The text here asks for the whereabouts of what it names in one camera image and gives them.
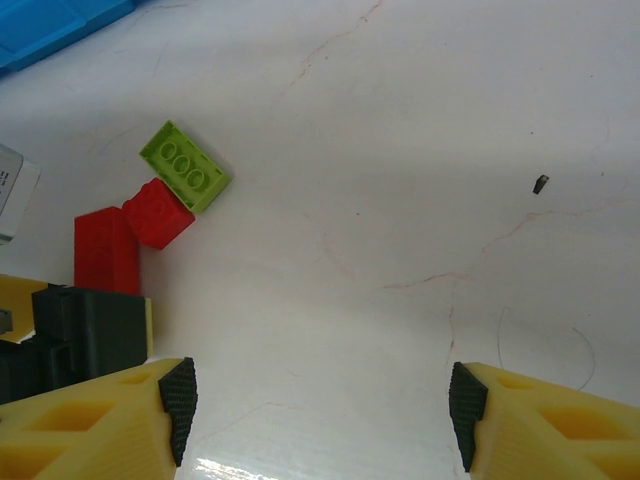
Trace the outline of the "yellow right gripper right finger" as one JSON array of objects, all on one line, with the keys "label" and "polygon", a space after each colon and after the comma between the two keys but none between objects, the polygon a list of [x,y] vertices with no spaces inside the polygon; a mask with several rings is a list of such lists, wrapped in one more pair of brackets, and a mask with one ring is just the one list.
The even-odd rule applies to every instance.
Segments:
[{"label": "yellow right gripper right finger", "polygon": [[449,415],[474,479],[636,479],[639,410],[482,363],[454,364]]}]

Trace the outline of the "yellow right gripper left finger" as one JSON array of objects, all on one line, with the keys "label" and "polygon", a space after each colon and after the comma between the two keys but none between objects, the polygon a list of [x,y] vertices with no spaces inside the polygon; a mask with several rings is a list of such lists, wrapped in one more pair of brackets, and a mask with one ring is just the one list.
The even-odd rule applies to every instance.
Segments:
[{"label": "yellow right gripper left finger", "polygon": [[197,405],[192,358],[146,363],[1,407],[4,479],[172,479]]}]

